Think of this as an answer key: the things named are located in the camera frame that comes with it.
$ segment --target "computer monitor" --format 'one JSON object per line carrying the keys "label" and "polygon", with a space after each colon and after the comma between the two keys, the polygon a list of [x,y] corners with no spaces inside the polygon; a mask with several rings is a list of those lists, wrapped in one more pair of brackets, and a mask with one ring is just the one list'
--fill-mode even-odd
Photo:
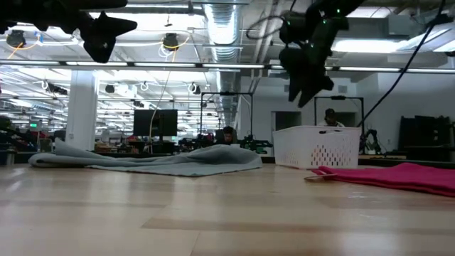
{"label": "computer monitor", "polygon": [[[149,136],[150,121],[155,110],[135,110],[133,135]],[[158,110],[151,126],[151,135],[154,136],[177,136],[177,110]]]}

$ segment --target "white laundry basket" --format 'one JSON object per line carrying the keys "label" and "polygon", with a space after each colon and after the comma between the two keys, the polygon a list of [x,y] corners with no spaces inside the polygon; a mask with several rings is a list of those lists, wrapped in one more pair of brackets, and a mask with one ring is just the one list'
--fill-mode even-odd
{"label": "white laundry basket", "polygon": [[357,168],[360,128],[300,126],[273,133],[275,162],[300,169]]}

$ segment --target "red fabric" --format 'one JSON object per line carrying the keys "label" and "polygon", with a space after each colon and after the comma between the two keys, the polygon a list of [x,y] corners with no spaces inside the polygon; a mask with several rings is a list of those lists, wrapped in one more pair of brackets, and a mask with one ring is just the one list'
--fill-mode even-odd
{"label": "red fabric", "polygon": [[326,179],[385,188],[395,188],[455,197],[455,170],[417,164],[400,164],[385,169],[332,169],[319,167],[315,174],[336,174]]}

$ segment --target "white column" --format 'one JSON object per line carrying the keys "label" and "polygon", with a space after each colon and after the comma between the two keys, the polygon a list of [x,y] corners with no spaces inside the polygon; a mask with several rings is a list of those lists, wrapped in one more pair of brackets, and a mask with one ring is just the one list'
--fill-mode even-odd
{"label": "white column", "polygon": [[92,71],[73,70],[66,143],[78,149],[93,150],[100,84]]}

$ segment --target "man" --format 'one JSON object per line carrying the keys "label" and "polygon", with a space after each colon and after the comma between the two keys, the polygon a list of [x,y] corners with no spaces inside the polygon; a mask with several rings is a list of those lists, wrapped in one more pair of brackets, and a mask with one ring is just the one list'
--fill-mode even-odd
{"label": "man", "polygon": [[344,127],[343,124],[336,121],[336,114],[335,110],[327,109],[326,110],[326,117],[324,121],[320,122],[318,126],[325,126],[325,127]]}
{"label": "man", "polygon": [[224,144],[224,145],[231,145],[234,143],[234,128],[232,127],[224,127],[223,128],[223,135],[224,139],[219,139],[216,141],[216,144]]}

